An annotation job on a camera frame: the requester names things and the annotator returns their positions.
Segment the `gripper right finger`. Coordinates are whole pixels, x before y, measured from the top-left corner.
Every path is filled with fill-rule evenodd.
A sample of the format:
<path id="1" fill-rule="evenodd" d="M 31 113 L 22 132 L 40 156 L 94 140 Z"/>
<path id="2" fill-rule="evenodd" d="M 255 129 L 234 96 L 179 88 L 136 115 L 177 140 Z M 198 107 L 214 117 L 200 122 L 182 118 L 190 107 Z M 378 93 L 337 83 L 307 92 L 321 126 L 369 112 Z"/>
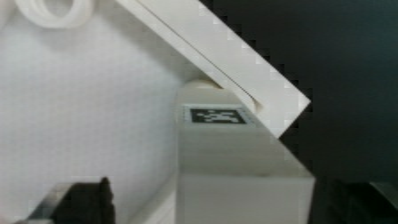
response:
<path id="1" fill-rule="evenodd" d="M 333 181 L 326 200 L 328 224 L 398 224 L 398 208 L 365 182 Z"/>

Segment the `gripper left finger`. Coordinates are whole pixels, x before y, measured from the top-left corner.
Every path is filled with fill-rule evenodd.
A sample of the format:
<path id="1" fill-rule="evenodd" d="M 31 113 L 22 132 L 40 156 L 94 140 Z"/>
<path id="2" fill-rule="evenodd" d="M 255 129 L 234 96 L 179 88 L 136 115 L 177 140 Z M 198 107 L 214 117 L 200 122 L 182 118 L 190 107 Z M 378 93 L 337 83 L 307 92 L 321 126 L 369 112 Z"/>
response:
<path id="1" fill-rule="evenodd" d="M 108 178 L 56 185 L 30 215 L 14 224 L 115 224 Z"/>

